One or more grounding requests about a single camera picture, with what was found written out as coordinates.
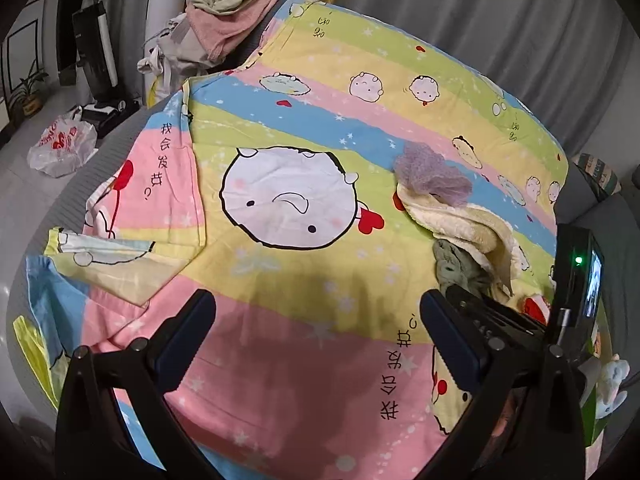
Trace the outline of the right human hand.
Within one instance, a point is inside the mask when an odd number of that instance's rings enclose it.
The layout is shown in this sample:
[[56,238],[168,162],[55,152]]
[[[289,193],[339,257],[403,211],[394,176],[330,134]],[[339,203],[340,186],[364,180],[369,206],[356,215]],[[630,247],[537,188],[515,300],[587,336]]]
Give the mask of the right human hand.
[[494,429],[491,431],[490,436],[493,439],[500,438],[506,432],[515,417],[518,404],[520,404],[518,390],[512,390],[506,398],[506,403],[503,405],[498,422],[496,422]]

